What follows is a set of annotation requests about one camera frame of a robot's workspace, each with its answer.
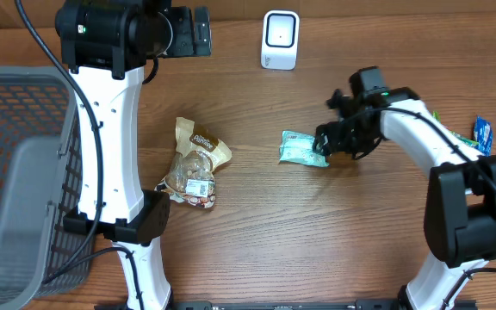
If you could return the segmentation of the teal white snack packet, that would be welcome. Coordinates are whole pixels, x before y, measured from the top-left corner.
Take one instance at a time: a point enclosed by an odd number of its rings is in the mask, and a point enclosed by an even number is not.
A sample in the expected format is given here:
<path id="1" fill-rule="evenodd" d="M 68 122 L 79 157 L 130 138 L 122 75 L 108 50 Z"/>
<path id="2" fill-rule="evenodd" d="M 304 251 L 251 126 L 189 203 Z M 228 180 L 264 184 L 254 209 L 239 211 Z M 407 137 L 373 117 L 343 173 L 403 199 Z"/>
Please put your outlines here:
<path id="1" fill-rule="evenodd" d="M 279 161 L 319 168 L 328 167 L 326 157 L 313 150 L 314 141 L 312 135 L 283 131 L 282 143 L 279 146 Z"/>

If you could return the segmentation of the blue snack wrapper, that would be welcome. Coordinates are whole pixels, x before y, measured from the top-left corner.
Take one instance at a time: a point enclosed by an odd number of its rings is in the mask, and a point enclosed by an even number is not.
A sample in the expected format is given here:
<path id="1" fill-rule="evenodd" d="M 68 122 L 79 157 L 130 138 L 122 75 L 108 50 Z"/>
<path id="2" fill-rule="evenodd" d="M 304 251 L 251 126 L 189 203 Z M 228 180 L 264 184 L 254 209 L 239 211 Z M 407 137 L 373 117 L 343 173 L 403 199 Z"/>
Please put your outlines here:
<path id="1" fill-rule="evenodd" d="M 491 123 L 486 119 L 477 116 L 474 122 L 474 140 L 477 142 L 477 149 L 485 156 L 490 156 L 493 144 L 493 130 Z"/>

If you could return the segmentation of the beige cookie snack bag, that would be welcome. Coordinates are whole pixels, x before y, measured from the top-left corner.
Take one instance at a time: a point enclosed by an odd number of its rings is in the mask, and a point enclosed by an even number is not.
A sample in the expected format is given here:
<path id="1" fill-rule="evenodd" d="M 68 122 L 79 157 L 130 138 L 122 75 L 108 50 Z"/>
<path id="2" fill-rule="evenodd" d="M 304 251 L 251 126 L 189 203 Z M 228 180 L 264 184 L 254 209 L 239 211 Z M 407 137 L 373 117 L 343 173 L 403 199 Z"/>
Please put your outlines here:
<path id="1" fill-rule="evenodd" d="M 204 126 L 177 117 L 176 155 L 170 169 L 156 186 L 177 203 L 210 209 L 216 201 L 215 170 L 232 158 L 232 151 Z"/>

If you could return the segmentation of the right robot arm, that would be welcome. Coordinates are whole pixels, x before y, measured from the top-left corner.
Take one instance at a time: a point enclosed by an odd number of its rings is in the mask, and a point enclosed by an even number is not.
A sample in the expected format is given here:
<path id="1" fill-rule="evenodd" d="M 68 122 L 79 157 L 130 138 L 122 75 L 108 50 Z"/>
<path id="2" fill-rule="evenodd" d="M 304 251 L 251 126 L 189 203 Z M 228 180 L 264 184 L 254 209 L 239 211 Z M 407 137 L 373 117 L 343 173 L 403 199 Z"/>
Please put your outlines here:
<path id="1" fill-rule="evenodd" d="M 418 274 L 397 297 L 358 301 L 361 309 L 474 309 L 458 301 L 477 274 L 496 274 L 496 155 L 465 145 L 437 121 L 408 87 L 391 89 L 372 66 L 349 79 L 351 93 L 334 90 L 326 101 L 336 121 L 317 127 L 313 150 L 344 152 L 355 160 L 383 140 L 397 144 L 428 179 L 424 214 L 430 250 Z"/>

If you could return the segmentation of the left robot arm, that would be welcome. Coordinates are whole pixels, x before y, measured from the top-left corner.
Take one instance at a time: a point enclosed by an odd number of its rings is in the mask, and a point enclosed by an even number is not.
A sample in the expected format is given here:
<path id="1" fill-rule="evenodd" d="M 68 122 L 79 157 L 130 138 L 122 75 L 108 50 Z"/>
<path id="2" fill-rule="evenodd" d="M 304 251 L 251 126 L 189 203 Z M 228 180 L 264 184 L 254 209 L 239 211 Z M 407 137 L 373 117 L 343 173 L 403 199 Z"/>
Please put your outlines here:
<path id="1" fill-rule="evenodd" d="M 172 289 L 164 274 L 160 238 L 171 200 L 143 189 L 137 156 L 137 118 L 148 60 L 208 56 L 209 11 L 168 1 L 67 1 L 55 28 L 75 91 L 82 182 L 64 229 L 116 251 L 127 281 L 128 309 L 166 309 Z"/>

